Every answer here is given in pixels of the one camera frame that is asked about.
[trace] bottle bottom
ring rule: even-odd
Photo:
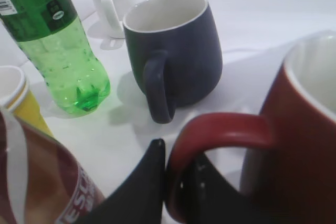
[[[56,104],[72,115],[86,115],[97,109],[99,104],[109,96],[110,94],[110,83],[108,82],[104,89],[95,89],[92,87],[91,91],[83,92],[79,88],[76,89],[77,98],[76,102],[71,106],[65,106],[63,103]]]

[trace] white mug handle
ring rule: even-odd
[[[113,37],[118,39],[125,38],[123,28],[119,22],[118,14],[113,0],[100,0],[101,6],[106,15],[107,21],[113,30]]]

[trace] navy mug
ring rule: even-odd
[[[146,0],[123,19],[134,77],[157,123],[218,84],[223,61],[207,0]]]

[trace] yellow paper cup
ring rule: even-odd
[[[29,82],[18,67],[0,66],[0,106],[52,136],[40,114],[40,106],[29,89]]]

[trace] plastic bottle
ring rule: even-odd
[[[0,223],[70,224],[103,201],[63,145],[0,108]]]
[[[108,75],[71,0],[0,0],[0,16],[59,107],[83,114],[109,95]]]

